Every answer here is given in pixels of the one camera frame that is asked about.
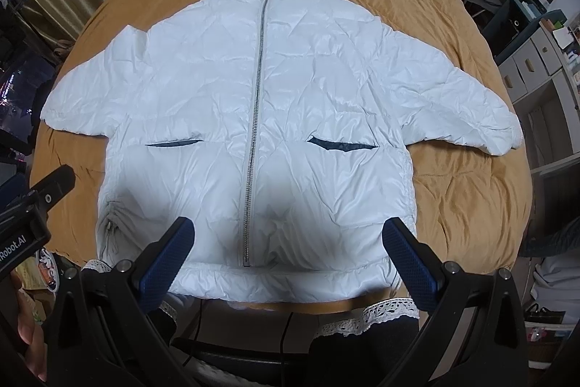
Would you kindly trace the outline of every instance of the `human hand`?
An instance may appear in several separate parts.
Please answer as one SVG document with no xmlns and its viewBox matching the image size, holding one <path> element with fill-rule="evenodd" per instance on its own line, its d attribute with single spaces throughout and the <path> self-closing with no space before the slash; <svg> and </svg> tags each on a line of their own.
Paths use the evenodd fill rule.
<svg viewBox="0 0 580 387">
<path fill-rule="evenodd" d="M 40 380 L 46 382 L 46 345 L 44 344 L 44 332 L 42 327 L 34 323 L 33 310 L 28 304 L 24 294 L 20 291 L 22 282 L 16 272 L 10 273 L 12 285 L 16 291 L 18 300 L 18 334 L 28 345 L 24 362 L 26 367 Z"/>
</svg>

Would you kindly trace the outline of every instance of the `silver screw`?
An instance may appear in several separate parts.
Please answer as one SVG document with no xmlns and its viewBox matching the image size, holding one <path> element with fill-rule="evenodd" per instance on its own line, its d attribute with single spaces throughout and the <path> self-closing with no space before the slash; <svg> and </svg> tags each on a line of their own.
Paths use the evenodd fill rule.
<svg viewBox="0 0 580 387">
<path fill-rule="evenodd" d="M 115 269 L 120 273 L 126 273 L 129 269 L 131 269 L 133 263 L 128 259 L 123 259 L 117 263 Z"/>
<path fill-rule="evenodd" d="M 447 269 L 451 274 L 457 274 L 461 270 L 461 266 L 455 261 L 447 261 L 443 264 L 443 267 Z"/>
<path fill-rule="evenodd" d="M 76 270 L 76 267 L 69 267 L 65 271 L 65 278 L 68 280 L 71 280 L 71 279 L 74 279 L 77 274 L 78 274 L 78 271 Z"/>
<path fill-rule="evenodd" d="M 509 268 L 507 268 L 507 267 L 500 267 L 498 274 L 505 281 L 507 281 L 511 277 L 511 272 L 510 272 Z"/>
</svg>

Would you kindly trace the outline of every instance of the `jacket sleeve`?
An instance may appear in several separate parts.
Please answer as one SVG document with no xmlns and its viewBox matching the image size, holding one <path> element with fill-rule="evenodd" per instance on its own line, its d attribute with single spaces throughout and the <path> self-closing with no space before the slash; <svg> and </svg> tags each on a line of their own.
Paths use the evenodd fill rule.
<svg viewBox="0 0 580 387">
<path fill-rule="evenodd" d="M 517 116 L 440 50 L 384 25 L 375 61 L 405 145 L 445 140 L 496 156 L 521 146 Z"/>
<path fill-rule="evenodd" d="M 146 48 L 147 33 L 125 27 L 102 52 L 60 80 L 41 118 L 56 130 L 111 137 L 131 112 L 129 98 L 149 69 Z"/>
</svg>

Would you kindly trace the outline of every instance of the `brown blanket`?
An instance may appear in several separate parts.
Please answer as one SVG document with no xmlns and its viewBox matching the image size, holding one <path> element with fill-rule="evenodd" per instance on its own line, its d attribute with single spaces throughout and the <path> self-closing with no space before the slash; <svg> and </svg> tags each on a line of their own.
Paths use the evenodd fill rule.
<svg viewBox="0 0 580 387">
<path fill-rule="evenodd" d="M 106 0 L 78 39 L 60 76 L 94 56 L 127 24 L 142 30 L 198 0 Z M 440 50 L 484 85 L 509 99 L 498 68 L 460 0 L 352 0 L 395 30 Z M 76 187 L 51 212 L 49 248 L 83 263 L 95 257 L 95 223 L 105 139 L 56 132 L 42 124 L 31 181 L 71 165 Z M 472 148 L 430 141 L 410 146 L 418 238 L 443 261 L 487 273 L 515 261 L 531 204 L 524 149 L 491 158 Z"/>
</svg>

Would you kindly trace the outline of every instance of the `zipper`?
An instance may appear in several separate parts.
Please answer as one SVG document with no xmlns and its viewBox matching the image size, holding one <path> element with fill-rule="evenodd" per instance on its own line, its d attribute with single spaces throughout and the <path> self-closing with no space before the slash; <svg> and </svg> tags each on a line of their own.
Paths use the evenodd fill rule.
<svg viewBox="0 0 580 387">
<path fill-rule="evenodd" d="M 264 24 L 266 18 L 266 5 L 268 0 L 264 0 L 262 5 L 262 16 L 260 18 L 260 39 L 257 54 L 257 68 L 256 68 L 256 98 L 253 106 L 252 116 L 252 134 L 250 136 L 250 154 L 248 158 L 248 174 L 246 177 L 246 195 L 244 199 L 244 266 L 250 265 L 250 247 L 249 247 L 249 231 L 250 231 L 250 213 L 252 207 L 252 183 L 253 170 L 256 160 L 256 142 L 257 142 L 257 120 L 258 112 L 260 110 L 260 88 L 262 86 L 262 57 L 264 54 Z"/>
</svg>

